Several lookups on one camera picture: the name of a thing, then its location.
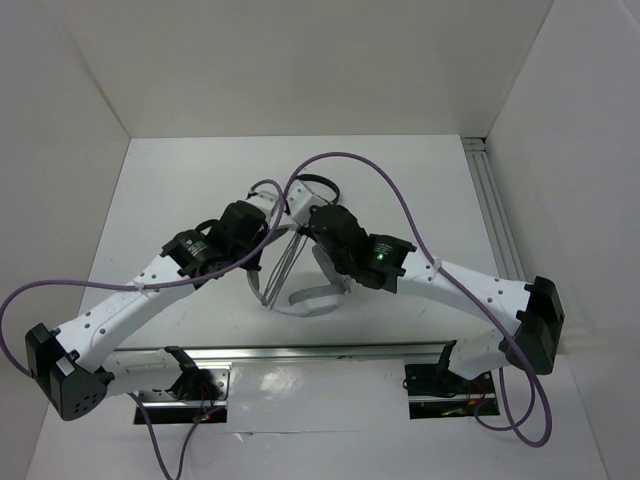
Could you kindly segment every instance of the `white wall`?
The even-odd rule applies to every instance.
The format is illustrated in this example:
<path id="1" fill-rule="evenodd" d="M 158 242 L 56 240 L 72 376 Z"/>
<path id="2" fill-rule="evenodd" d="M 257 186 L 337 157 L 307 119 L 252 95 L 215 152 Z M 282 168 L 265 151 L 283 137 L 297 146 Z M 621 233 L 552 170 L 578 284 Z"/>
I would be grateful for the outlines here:
<path id="1" fill-rule="evenodd" d="M 525 268 L 564 294 L 614 480 L 640 465 L 639 19 L 638 0 L 556 0 L 488 139 Z"/>
<path id="2" fill-rule="evenodd" d="M 551 0 L 42 0 L 133 137 L 486 136 Z"/>
<path id="3" fill-rule="evenodd" d="M 0 2 L 0 297 L 46 277 L 86 278 L 129 143 L 37 1 Z M 28 293 L 3 330 L 24 361 L 38 322 L 75 316 L 80 289 Z M 2 478 L 24 478 L 46 399 L 0 359 Z"/>

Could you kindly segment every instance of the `black connector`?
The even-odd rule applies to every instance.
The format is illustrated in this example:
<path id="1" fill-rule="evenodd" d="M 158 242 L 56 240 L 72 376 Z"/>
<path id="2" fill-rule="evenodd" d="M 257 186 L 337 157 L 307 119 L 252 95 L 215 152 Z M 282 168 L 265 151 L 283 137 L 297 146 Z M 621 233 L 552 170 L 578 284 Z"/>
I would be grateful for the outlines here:
<path id="1" fill-rule="evenodd" d="M 341 205 L 327 205 L 313 212 L 309 230 L 322 245 L 335 269 L 364 287 L 398 291 L 398 277 L 411 243 L 389 235 L 368 235 L 355 216 Z"/>

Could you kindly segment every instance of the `cable tie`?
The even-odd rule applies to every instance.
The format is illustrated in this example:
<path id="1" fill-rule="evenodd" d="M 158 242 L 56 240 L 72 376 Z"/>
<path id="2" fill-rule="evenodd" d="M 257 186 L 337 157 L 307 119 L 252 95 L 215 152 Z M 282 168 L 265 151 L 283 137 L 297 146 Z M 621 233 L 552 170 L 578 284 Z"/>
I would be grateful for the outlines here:
<path id="1" fill-rule="evenodd" d="M 145 284 L 143 282 L 139 282 L 138 280 L 133 280 L 133 286 L 136 287 L 139 293 L 144 293 Z"/>
<path id="2" fill-rule="evenodd" d="M 438 275 L 438 272 L 442 268 L 442 259 L 438 257 L 433 257 L 432 267 L 433 267 L 433 278 L 435 279 L 436 275 Z"/>

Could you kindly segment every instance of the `white table surface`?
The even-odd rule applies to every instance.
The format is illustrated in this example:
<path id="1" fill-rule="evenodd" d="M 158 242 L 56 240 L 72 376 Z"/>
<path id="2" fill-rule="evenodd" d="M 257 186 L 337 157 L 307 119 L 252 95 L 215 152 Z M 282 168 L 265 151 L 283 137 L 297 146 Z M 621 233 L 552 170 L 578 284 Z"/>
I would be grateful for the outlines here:
<path id="1" fill-rule="evenodd" d="M 489 432 L 471 417 L 409 420 L 402 370 L 397 360 L 243 365 L 228 423 L 198 427 L 182 478 L 606 480 L 564 357 L 542 378 L 554 413 L 553 436 L 542 449 Z M 509 369 L 507 382 L 521 415 L 529 392 L 524 375 Z M 146 427 L 133 425 L 133 411 L 125 396 L 74 422 L 49 409 L 27 480 L 163 478 Z M 156 428 L 173 475 L 188 429 Z M 525 432 L 539 438 L 541 429 L 536 411 Z"/>
<path id="2" fill-rule="evenodd" d="M 132 142 L 91 279 L 130 279 L 177 231 L 218 216 L 255 180 L 284 182 L 303 159 L 330 150 L 379 162 L 406 192 L 434 252 L 495 273 L 457 137 L 203 138 Z M 345 204 L 369 231 L 411 238 L 397 202 L 371 171 L 343 160 L 313 171 L 340 184 Z M 296 288 L 320 279 L 308 260 L 293 277 Z M 103 296 L 87 291 L 83 309 Z M 234 273 L 154 319 L 127 345 L 436 341 L 482 328 L 483 322 L 438 304 L 362 290 L 334 316 L 291 319 L 261 311 L 244 275 Z M 403 372 L 400 360 L 236 365 L 228 423 L 198 428 L 183 479 L 606 478 L 563 357 L 553 375 L 542 378 L 554 433 L 539 450 L 486 431 L 472 418 L 409 420 Z M 507 381 L 516 414 L 522 413 L 529 391 L 524 375 L 508 369 Z M 50 408 L 28 480 L 161 478 L 146 428 L 132 424 L 133 412 L 125 396 L 68 423 Z M 537 411 L 525 432 L 539 436 L 541 429 Z M 187 430 L 157 427 L 171 472 Z"/>
<path id="3" fill-rule="evenodd" d="M 255 137 L 133 140 L 91 280 L 129 281 L 176 233 L 218 218 L 229 203 L 244 199 L 257 180 L 273 178 L 284 185 L 295 166 L 327 151 L 354 152 L 377 162 L 406 195 L 425 241 L 437 256 L 496 274 L 459 137 Z M 342 188 L 342 203 L 367 231 L 413 241 L 393 192 L 369 167 L 336 158 L 312 165 L 308 171 Z M 265 253 L 265 272 L 285 243 L 282 240 Z M 286 302 L 293 290 L 323 283 L 326 280 L 307 248 L 280 301 Z M 82 309 L 107 295 L 88 290 Z M 486 328 L 484 322 L 437 303 L 363 288 L 357 288 L 348 305 L 331 315 L 286 317 L 262 310 L 248 289 L 244 271 L 239 270 L 167 309 L 124 346 L 446 341 L 471 337 Z"/>

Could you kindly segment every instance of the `black end cap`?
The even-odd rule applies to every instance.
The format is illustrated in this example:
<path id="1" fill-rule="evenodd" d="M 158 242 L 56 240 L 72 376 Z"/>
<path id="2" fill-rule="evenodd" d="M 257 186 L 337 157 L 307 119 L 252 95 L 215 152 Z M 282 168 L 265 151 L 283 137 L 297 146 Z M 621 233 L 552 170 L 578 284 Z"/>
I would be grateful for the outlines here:
<path id="1" fill-rule="evenodd" d="M 42 323 L 27 332 L 25 344 L 31 376 L 63 420 L 86 415 L 107 395 L 113 374 L 103 369 L 90 373 L 76 365 Z"/>
<path id="2" fill-rule="evenodd" d="M 516 318 L 520 328 L 514 335 L 516 344 L 522 349 L 538 375 L 553 371 L 560 333 L 564 324 L 564 310 L 555 284 L 546 278 L 536 277 L 525 290 L 530 292 L 526 311 L 519 311 Z M 522 370 L 522 362 L 506 340 L 500 342 L 500 350 L 507 361 Z"/>

